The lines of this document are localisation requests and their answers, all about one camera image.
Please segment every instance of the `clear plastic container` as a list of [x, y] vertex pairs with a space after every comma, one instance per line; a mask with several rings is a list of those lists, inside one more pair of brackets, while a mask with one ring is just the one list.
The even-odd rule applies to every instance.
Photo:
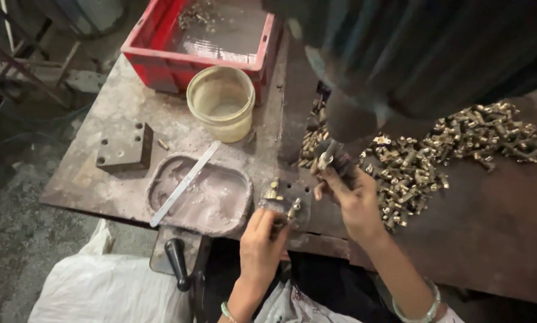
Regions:
[[187, 87], [187, 103], [216, 139], [234, 143], [251, 129], [255, 89], [238, 68], [212, 66], [193, 77]]

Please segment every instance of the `metal ruler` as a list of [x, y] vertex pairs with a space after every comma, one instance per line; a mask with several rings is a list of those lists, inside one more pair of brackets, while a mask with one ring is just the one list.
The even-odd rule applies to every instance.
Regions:
[[213, 156], [213, 154], [217, 151], [217, 149], [220, 146], [221, 146], [221, 142], [218, 140], [212, 143], [209, 146], [209, 149], [207, 149], [207, 151], [205, 152], [205, 154], [202, 155], [201, 158], [199, 158], [195, 166], [191, 168], [191, 171], [185, 176], [183, 180], [181, 180], [181, 183], [179, 184], [179, 186], [175, 188], [171, 196], [169, 196], [167, 201], [164, 202], [163, 206], [161, 206], [161, 208], [157, 211], [155, 216], [153, 216], [153, 218], [151, 219], [151, 222], [149, 224], [153, 228], [159, 225], [159, 222], [161, 222], [165, 214], [167, 214], [167, 212], [173, 206], [173, 203], [175, 203], [175, 201], [179, 198], [179, 196], [181, 196], [181, 194], [186, 190], [187, 186], [189, 186], [189, 184], [193, 181], [195, 176], [197, 176], [199, 171], [201, 171], [203, 166], [207, 164], [209, 159]]

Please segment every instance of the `hand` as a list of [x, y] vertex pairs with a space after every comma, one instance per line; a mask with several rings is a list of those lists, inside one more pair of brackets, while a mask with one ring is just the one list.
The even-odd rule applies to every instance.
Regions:
[[314, 190], [315, 199], [320, 201], [324, 192], [332, 191], [340, 203], [344, 225], [350, 238], [366, 248], [385, 236], [386, 230], [378, 211], [376, 181], [372, 177], [355, 167], [355, 178], [350, 189], [330, 166], [323, 172], [319, 172], [318, 168], [311, 171], [324, 180]]
[[262, 295], [277, 272], [288, 237], [288, 227], [284, 227], [274, 242], [269, 239], [272, 222], [277, 216], [275, 211], [258, 209], [240, 239], [239, 279], [261, 291]]

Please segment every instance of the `bangle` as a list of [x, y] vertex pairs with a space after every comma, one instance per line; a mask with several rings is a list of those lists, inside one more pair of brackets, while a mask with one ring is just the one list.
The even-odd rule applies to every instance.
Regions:
[[392, 299], [394, 312], [396, 313], [396, 315], [402, 322], [404, 323], [430, 323], [436, 317], [436, 313], [438, 312], [438, 307], [440, 306], [440, 301], [441, 301], [440, 291], [438, 290], [438, 288], [433, 282], [429, 281], [426, 278], [424, 278], [424, 281], [426, 281], [426, 283], [428, 284], [428, 286], [430, 286], [430, 289], [432, 290], [432, 294], [434, 295], [434, 303], [432, 304], [432, 307], [430, 307], [430, 310], [428, 311], [428, 313], [426, 313], [426, 316], [424, 316], [423, 318], [407, 319], [406, 317], [404, 317], [404, 314], [402, 314], [402, 311], [396, 304], [396, 301], [394, 300], [394, 298]]
[[221, 304], [221, 311], [222, 315], [224, 315], [230, 323], [236, 323], [236, 320], [232, 318], [231, 312], [229, 312], [229, 309], [227, 308], [227, 302]]

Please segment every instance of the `black lever handle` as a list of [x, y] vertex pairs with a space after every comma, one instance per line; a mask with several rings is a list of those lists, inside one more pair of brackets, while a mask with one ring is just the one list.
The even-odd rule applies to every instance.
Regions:
[[187, 275], [185, 264], [185, 243], [178, 238], [172, 238], [164, 244], [164, 251], [171, 262], [175, 277], [177, 277], [177, 288], [180, 291], [187, 291], [191, 288], [191, 279]]

